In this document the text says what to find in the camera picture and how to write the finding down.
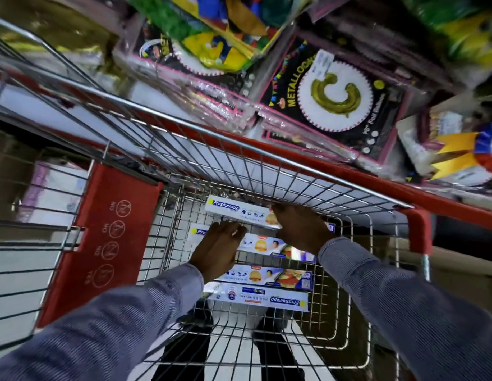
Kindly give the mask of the person's right hand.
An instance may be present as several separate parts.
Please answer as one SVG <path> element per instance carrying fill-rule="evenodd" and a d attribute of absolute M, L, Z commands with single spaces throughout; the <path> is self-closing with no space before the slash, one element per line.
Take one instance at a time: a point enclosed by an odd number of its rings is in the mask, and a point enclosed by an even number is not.
<path fill-rule="evenodd" d="M 336 235 L 312 209 L 299 206 L 298 225 L 294 229 L 280 228 L 276 237 L 292 247 L 318 256 L 321 248 Z"/>

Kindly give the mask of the person's left hand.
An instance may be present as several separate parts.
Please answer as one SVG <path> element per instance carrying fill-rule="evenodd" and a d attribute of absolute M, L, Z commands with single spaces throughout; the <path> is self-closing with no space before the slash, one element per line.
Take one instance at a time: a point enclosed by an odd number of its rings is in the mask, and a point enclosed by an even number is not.
<path fill-rule="evenodd" d="M 203 282 L 214 281 L 229 271 L 236 262 L 239 244 L 232 241 L 212 240 L 212 225 L 198 244 L 189 263 L 199 270 Z"/>

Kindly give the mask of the white blue foil wrap box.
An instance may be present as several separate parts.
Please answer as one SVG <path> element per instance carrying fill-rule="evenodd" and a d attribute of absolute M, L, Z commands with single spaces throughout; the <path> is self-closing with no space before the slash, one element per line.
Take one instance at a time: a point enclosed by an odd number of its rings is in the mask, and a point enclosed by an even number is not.
<path fill-rule="evenodd" d="M 232 220 L 242 221 L 247 224 L 258 225 L 263 228 L 281 228 L 273 210 L 268 207 L 244 203 L 229 198 L 208 196 L 204 209 L 206 212 Z"/>
<path fill-rule="evenodd" d="M 204 286 L 202 297 L 214 301 L 251 304 L 296 312 L 309 311 L 307 293 L 280 288 L 210 282 Z"/>
<path fill-rule="evenodd" d="M 307 270 L 235 264 L 215 281 L 304 291 L 314 290 L 313 273 Z"/>
<path fill-rule="evenodd" d="M 209 227 L 210 226 L 204 224 L 192 223 L 188 231 L 187 241 L 190 243 L 200 243 L 203 237 L 207 234 Z M 251 233 L 245 234 L 238 247 L 238 251 L 255 253 L 263 256 L 286 258 L 288 260 L 306 263 L 316 262 L 315 255 L 293 248 L 280 238 Z"/>

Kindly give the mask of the person's left forearm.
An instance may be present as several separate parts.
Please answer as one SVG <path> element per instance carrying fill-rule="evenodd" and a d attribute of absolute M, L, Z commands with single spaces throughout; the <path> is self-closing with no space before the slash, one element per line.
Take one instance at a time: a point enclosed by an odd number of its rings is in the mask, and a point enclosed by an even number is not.
<path fill-rule="evenodd" d="M 186 263 L 97 296 L 0 359 L 0 381 L 126 381 L 204 289 Z"/>

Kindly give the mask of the person's right forearm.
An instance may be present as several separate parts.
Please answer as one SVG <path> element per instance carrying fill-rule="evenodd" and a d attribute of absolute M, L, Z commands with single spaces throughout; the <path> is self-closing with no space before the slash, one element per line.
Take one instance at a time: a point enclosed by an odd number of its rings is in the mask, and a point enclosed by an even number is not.
<path fill-rule="evenodd" d="M 318 258 L 418 381 L 492 381 L 489 312 L 346 237 L 328 240 Z"/>

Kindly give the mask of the red cart child seat flap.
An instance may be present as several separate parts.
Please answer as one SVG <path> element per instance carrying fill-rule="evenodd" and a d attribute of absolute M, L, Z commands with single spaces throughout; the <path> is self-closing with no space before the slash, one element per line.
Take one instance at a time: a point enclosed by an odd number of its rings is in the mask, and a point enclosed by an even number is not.
<path fill-rule="evenodd" d="M 83 236 L 62 255 L 38 328 L 108 289 L 137 282 L 163 186 L 111 166 L 93 167 L 75 222 Z"/>

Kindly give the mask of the black gold letter balloon packet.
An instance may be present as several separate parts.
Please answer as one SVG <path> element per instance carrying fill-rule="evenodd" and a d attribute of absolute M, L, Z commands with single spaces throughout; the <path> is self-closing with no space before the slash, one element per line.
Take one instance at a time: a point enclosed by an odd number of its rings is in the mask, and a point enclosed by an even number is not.
<path fill-rule="evenodd" d="M 413 93 L 306 34 L 292 34 L 276 50 L 280 57 L 250 98 L 265 123 L 346 161 L 383 166 Z"/>

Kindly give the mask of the person's right leg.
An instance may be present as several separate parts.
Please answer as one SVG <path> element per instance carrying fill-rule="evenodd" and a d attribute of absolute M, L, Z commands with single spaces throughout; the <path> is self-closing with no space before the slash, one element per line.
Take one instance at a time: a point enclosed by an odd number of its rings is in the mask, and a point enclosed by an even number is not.
<path fill-rule="evenodd" d="M 305 381 L 305 372 L 296 367 L 298 363 L 283 335 L 292 317 L 290 310 L 269 307 L 252 333 L 262 364 L 262 381 Z"/>

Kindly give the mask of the person's leg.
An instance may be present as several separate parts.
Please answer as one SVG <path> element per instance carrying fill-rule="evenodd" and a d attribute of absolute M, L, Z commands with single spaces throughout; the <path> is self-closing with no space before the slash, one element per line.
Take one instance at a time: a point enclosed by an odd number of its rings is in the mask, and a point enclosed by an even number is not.
<path fill-rule="evenodd" d="M 305 372 L 296 367 L 298 363 L 283 335 L 292 317 L 290 310 L 269 307 L 252 333 L 262 364 L 262 381 L 305 381 Z"/>
<path fill-rule="evenodd" d="M 213 318 L 207 302 L 199 300 L 187 315 L 191 323 L 186 333 L 165 346 L 151 381 L 205 381 L 205 362 L 213 331 Z"/>

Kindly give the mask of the person's left leg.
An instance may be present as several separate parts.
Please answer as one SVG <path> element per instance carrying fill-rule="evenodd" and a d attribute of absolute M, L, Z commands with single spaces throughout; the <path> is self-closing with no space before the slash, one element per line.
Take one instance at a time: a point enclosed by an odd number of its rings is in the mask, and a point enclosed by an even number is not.
<path fill-rule="evenodd" d="M 205 362 L 213 331 L 213 318 L 207 302 L 199 300 L 187 315 L 191 323 L 186 333 L 165 346 L 151 381 L 205 381 Z"/>

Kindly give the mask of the pink white box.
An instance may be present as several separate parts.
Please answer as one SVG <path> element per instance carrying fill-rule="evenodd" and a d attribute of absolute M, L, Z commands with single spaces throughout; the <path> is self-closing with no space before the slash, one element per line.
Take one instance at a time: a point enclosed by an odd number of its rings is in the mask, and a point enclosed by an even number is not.
<path fill-rule="evenodd" d="M 15 220 L 70 227 L 77 215 L 89 172 L 63 160 L 36 161 Z"/>

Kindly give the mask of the black pink-edged balloon packet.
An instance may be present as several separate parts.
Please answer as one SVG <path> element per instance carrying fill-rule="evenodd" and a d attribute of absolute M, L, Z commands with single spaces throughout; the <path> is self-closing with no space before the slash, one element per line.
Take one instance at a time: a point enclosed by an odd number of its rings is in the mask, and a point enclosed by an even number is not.
<path fill-rule="evenodd" d="M 147 75 L 181 87 L 192 87 L 218 101 L 232 99 L 233 94 L 249 97 L 256 82 L 255 69 L 233 74 L 206 68 L 148 20 L 141 24 L 128 59 Z"/>

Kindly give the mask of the rosette ribbon packet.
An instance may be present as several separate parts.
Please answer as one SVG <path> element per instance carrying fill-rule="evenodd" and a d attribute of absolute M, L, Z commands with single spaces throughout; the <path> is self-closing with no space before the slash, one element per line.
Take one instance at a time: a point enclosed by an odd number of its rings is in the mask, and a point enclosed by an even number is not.
<path fill-rule="evenodd" d="M 492 196 L 492 111 L 431 108 L 396 123 L 407 181 Z"/>

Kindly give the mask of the colourful balloon packet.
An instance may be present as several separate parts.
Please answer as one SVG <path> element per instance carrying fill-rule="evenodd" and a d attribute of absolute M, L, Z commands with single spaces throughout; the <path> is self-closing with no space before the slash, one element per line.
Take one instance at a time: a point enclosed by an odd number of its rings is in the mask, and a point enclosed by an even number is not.
<path fill-rule="evenodd" d="M 206 68 L 247 70 L 317 0 L 125 0 Z"/>

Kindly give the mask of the green yellow decoration packet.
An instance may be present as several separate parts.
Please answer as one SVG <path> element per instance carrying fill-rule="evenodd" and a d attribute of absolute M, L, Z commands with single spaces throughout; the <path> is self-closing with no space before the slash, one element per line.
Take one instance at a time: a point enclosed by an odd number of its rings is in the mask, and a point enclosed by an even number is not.
<path fill-rule="evenodd" d="M 492 69 L 492 0 L 401 0 L 454 63 Z"/>

